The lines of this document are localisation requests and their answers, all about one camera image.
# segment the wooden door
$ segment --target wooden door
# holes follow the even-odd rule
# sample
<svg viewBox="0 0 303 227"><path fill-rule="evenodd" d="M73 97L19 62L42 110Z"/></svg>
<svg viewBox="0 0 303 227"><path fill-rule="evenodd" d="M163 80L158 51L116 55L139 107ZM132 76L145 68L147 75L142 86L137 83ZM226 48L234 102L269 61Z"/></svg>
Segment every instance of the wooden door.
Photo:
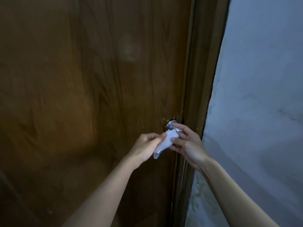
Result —
<svg viewBox="0 0 303 227"><path fill-rule="evenodd" d="M62 225L141 133L181 119L190 8L0 0L1 226ZM175 161L134 171L113 226L169 225Z"/></svg>

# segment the white tissue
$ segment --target white tissue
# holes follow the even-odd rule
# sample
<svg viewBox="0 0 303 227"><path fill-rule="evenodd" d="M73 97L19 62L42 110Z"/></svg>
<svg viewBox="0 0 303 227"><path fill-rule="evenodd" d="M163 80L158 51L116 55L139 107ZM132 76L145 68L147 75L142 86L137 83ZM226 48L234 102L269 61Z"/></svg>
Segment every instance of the white tissue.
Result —
<svg viewBox="0 0 303 227"><path fill-rule="evenodd" d="M166 134L167 134L167 136L166 136L165 140L163 142L159 143L154 151L154 159L157 159L164 149L166 149L172 145L172 142L170 141L171 138L179 137L176 130L168 130L166 132Z"/></svg>

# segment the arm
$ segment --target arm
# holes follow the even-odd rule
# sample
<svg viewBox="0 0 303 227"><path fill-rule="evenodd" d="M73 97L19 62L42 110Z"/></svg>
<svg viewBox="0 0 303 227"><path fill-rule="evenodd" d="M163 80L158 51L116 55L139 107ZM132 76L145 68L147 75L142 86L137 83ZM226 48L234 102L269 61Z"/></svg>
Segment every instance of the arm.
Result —
<svg viewBox="0 0 303 227"><path fill-rule="evenodd" d="M154 152L165 134L143 134L104 182L63 227L110 227L131 173Z"/></svg>
<svg viewBox="0 0 303 227"><path fill-rule="evenodd" d="M182 154L205 177L230 226L278 226L209 156L197 133L182 124L172 125L184 133L172 138L170 149Z"/></svg>

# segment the person's right arm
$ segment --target person's right arm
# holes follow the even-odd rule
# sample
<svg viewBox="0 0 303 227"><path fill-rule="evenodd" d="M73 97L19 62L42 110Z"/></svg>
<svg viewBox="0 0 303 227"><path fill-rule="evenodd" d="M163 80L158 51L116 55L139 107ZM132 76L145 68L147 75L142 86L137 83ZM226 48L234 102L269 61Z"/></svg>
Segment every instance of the person's right arm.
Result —
<svg viewBox="0 0 303 227"><path fill-rule="evenodd" d="M184 133L178 132L179 138L172 138L174 145L169 148L183 155L205 177L230 226L278 226L209 156L197 133L183 124L172 125Z"/></svg>

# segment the door frame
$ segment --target door frame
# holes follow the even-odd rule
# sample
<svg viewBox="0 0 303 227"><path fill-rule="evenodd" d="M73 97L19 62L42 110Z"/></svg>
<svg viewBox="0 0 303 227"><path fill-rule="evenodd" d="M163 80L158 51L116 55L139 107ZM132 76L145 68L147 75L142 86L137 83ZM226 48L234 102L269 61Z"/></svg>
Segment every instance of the door frame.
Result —
<svg viewBox="0 0 303 227"><path fill-rule="evenodd" d="M191 0L182 123L202 137L230 0ZM171 226L184 227L195 170L177 155Z"/></svg>

